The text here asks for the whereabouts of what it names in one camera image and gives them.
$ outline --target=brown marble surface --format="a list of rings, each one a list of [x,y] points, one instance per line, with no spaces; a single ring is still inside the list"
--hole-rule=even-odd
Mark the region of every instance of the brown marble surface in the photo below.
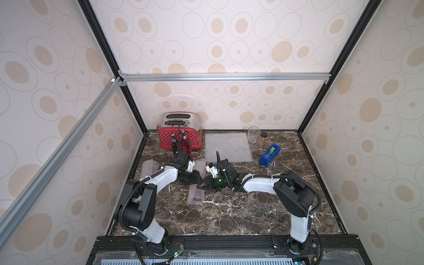
[[[263,148],[250,143],[254,161],[233,163],[233,167],[238,173],[266,175],[280,173],[284,169],[293,170],[315,187],[323,198],[323,206],[317,211],[317,218],[312,221],[312,226],[320,234],[341,234],[297,134],[286,131],[267,132],[268,140]],[[258,161],[272,143],[281,147],[280,153],[268,167],[260,167]],[[151,131],[135,179],[139,179],[145,160],[166,163],[172,156],[171,150],[160,148],[157,131]],[[202,148],[194,150],[192,158],[204,158],[204,138]],[[234,193],[226,188],[218,193],[206,191],[205,202],[192,205],[187,203],[188,191],[189,186],[173,182],[158,193],[155,218],[169,231],[169,235],[282,235],[290,232],[290,214],[274,195],[263,192]],[[129,232],[118,225],[112,235],[129,235]]]

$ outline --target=cable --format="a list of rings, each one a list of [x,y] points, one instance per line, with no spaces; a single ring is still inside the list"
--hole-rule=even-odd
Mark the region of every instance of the cable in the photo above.
[[[184,245],[181,244],[181,243],[177,243],[177,242],[176,243],[173,243],[170,247],[175,246],[177,244],[182,245],[183,246],[183,251],[184,251]],[[140,250],[138,249],[137,244],[135,242],[134,242],[134,248],[135,248],[135,253],[137,254],[137,257],[138,257],[138,259],[141,262],[141,265],[146,265],[146,263],[144,262],[144,260],[141,258]],[[177,255],[176,256],[172,256],[167,261],[152,263],[152,265],[168,265],[168,264],[171,263],[171,261],[173,261],[175,259],[175,257],[177,257]]]
[[[311,245],[307,245],[308,247],[311,247],[311,248],[313,248],[314,250],[315,250],[315,252],[317,253],[317,256],[318,256],[318,250],[316,249],[316,248],[314,248],[313,246],[311,246]]]
[[[152,178],[156,177],[157,175],[159,175],[160,173],[162,173],[163,171],[165,171],[164,168],[161,168],[160,170],[156,171],[155,173],[153,173],[150,178],[144,178],[143,180],[141,180],[139,183],[137,183],[137,185],[135,185],[135,187],[133,188],[133,190],[130,192],[130,194],[128,195],[127,200],[125,201],[124,205],[122,205],[119,213],[118,213],[118,222],[121,225],[122,229],[127,230],[127,231],[131,231],[135,234],[138,234],[138,230],[132,227],[127,226],[126,224],[124,224],[124,214],[125,214],[125,210],[127,209],[128,204],[130,203],[130,201],[132,200],[133,196],[138,192],[138,190],[141,188],[141,186],[148,180],[151,180]]]
[[[216,151],[216,160],[217,160],[217,165],[220,167],[219,170],[224,174],[224,177],[227,180],[228,187],[230,189],[233,189],[233,186],[231,185],[230,180],[228,179],[228,174],[227,174],[227,172],[224,170],[224,168],[221,165],[221,158],[219,157],[219,152],[218,151]]]
[[[317,236],[318,242],[319,242],[319,249],[320,249],[319,252],[320,252],[320,254],[318,256],[317,261],[314,263],[314,265],[318,265],[321,262],[321,260],[322,260],[322,257],[324,255],[324,250],[323,250],[323,247],[322,247],[320,235],[318,234],[318,232],[314,228],[311,227],[311,229],[315,233],[315,235]]]
[[[301,179],[301,178],[299,178],[299,177],[297,177],[297,176],[292,176],[292,175],[285,175],[285,174],[281,174],[281,175],[273,175],[273,176],[270,176],[270,175],[254,175],[254,176],[250,176],[250,177],[247,177],[242,183],[241,183],[241,185],[240,185],[240,188],[238,188],[237,190],[235,190],[235,191],[240,191],[242,188],[243,188],[243,186],[244,186],[244,184],[246,184],[246,182],[248,181],[248,180],[250,180],[250,179],[252,179],[252,178],[268,178],[268,179],[271,179],[271,178],[274,178],[274,179],[293,179],[293,180],[297,180],[297,181],[300,181],[300,182],[302,182],[303,184],[305,184],[314,194],[315,194],[315,196],[317,197],[317,205],[315,206],[315,207],[313,207],[311,210],[310,210],[310,214],[312,214],[312,213],[314,213],[315,211],[317,211],[320,207],[321,207],[321,204],[322,204],[322,198],[321,198],[321,195],[319,195],[319,193],[318,193],[318,191],[311,185],[311,184],[309,184],[308,182],[306,182],[306,181],[304,181],[303,179]]]
[[[179,142],[178,142],[178,149],[177,149],[177,151],[178,152],[183,152],[183,144],[182,144],[182,139],[183,139],[183,136],[181,135],[181,133],[180,133],[180,126],[181,126],[181,124],[178,124],[178,136],[179,136]]]
[[[164,253],[162,253],[162,254],[157,254],[156,252],[154,252],[154,251],[153,251],[153,254],[155,254],[156,256],[163,256],[163,255],[165,255],[166,253],[168,253],[168,249],[167,249],[167,250],[165,250],[165,252],[164,252]]]

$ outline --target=wallpaper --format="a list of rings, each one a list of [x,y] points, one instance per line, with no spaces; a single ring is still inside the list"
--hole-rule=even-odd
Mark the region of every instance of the wallpaper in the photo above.
[[[0,1],[0,217],[110,79],[72,0]]]
[[[91,0],[124,73],[329,71],[368,0]]]
[[[141,137],[118,88],[0,251],[0,265],[86,264]]]
[[[390,0],[304,139],[374,265],[424,260],[424,1]]]
[[[148,129],[166,112],[191,112],[202,129],[297,129],[323,81],[128,82]]]

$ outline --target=red toaster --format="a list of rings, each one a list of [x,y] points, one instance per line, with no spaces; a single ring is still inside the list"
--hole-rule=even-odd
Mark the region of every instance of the red toaster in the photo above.
[[[175,134],[176,138],[180,139],[179,131],[182,130],[186,131],[192,150],[202,147],[202,130],[200,129],[199,118],[194,113],[167,112],[163,114],[157,130],[160,147],[163,149],[171,149],[171,134]]]

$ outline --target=clear glass cup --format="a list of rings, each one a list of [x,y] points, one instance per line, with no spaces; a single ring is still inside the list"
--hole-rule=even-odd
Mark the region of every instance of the clear glass cup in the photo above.
[[[249,129],[247,129],[247,140],[249,142],[256,142],[258,140],[259,134],[261,133],[261,130],[259,130],[258,127],[252,126]]]

